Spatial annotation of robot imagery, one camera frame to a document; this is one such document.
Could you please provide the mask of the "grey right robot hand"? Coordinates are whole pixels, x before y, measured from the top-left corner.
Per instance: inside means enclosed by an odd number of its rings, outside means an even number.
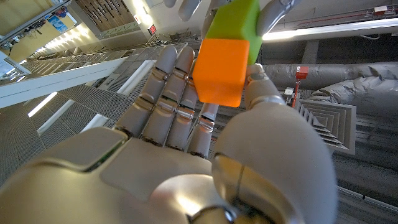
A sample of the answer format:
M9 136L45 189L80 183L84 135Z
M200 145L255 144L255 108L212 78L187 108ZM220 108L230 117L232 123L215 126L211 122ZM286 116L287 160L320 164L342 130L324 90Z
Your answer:
M217 105L193 118L193 49L167 46L114 128L63 141L1 187L2 223L333 223L325 143L259 64L246 110L216 142Z

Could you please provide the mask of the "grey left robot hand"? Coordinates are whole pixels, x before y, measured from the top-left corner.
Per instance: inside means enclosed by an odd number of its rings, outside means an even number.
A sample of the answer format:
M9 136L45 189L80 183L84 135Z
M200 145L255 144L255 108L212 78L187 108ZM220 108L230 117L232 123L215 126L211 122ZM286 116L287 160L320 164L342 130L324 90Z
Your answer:
M259 12L256 19L256 34L264 35L268 33L272 28L293 8L298 6L302 0L271 0L269 1ZM237 1L228 0L211 0L208 6L205 18L203 21L203 26L201 28L202 39L208 33L208 30L213 23L215 17L220 14L221 8L225 6L231 6L237 3ZM197 8L201 4L200 0L183 0L180 8L178 10L179 18L187 22L196 12Z

